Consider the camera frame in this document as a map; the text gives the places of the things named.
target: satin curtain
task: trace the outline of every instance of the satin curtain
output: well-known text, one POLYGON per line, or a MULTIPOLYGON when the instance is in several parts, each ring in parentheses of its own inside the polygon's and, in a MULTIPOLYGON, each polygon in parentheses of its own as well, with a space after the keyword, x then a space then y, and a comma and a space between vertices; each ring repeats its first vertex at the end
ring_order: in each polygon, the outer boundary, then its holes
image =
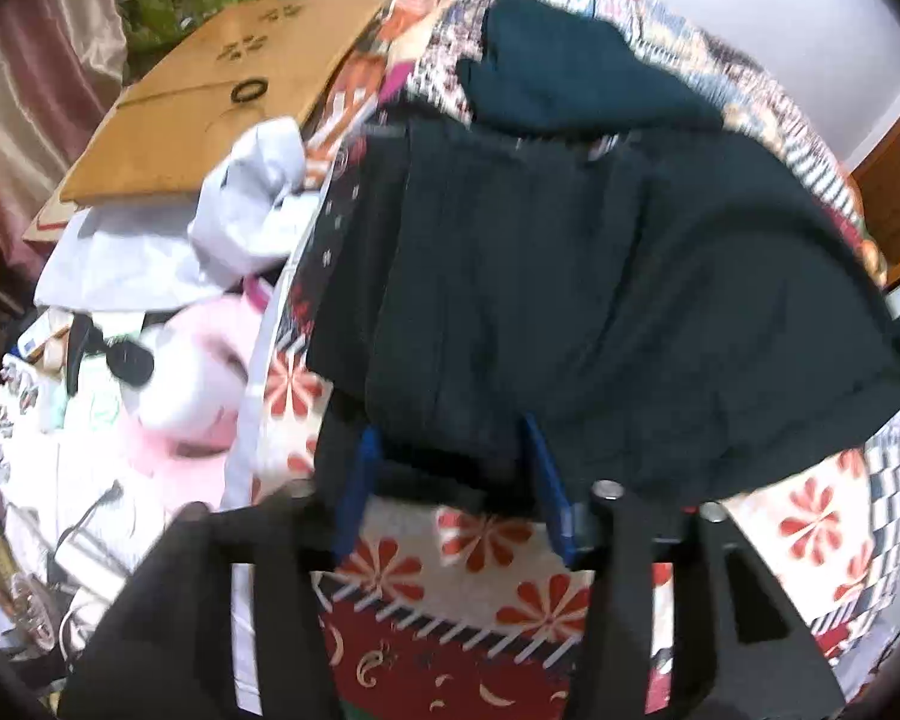
POLYGON ((125 57, 115 0, 0 6, 0 271, 39 275, 21 234, 116 100, 125 57))

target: crumpled white fabric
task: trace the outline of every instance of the crumpled white fabric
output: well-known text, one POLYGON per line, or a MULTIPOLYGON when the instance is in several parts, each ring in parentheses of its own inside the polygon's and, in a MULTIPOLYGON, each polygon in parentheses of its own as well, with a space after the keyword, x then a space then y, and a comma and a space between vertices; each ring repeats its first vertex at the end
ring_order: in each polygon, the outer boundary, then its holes
POLYGON ((80 211, 45 265, 34 303, 170 311, 299 259, 323 196, 293 194, 304 170, 296 122, 271 119, 237 139, 204 179, 199 202, 112 202, 80 211))

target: black ring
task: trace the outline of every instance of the black ring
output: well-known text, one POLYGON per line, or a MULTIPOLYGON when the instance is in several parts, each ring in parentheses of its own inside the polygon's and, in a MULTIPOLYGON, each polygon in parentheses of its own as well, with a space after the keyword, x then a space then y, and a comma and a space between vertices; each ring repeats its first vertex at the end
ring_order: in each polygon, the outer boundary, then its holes
POLYGON ((231 103, 249 103, 266 95, 269 84, 266 79, 247 79, 241 81, 230 90, 231 103))

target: dark teal cloth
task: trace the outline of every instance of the dark teal cloth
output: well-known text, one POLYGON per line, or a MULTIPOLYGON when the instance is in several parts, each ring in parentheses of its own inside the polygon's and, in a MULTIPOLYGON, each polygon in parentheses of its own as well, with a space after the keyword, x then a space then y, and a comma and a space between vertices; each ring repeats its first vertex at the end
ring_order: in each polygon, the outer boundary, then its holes
POLYGON ((720 129, 712 103, 634 56, 611 23, 538 0, 496 0, 484 58, 457 64, 474 122, 514 135, 591 137, 643 127, 720 129))

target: orange object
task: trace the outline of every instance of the orange object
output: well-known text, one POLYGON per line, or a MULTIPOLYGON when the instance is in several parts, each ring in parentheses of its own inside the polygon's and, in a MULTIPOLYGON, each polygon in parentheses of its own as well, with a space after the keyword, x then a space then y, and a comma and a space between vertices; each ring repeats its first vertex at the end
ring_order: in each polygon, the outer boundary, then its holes
POLYGON ((117 102, 60 199, 192 199, 234 141, 265 119, 303 125, 385 0, 231 5, 117 102))

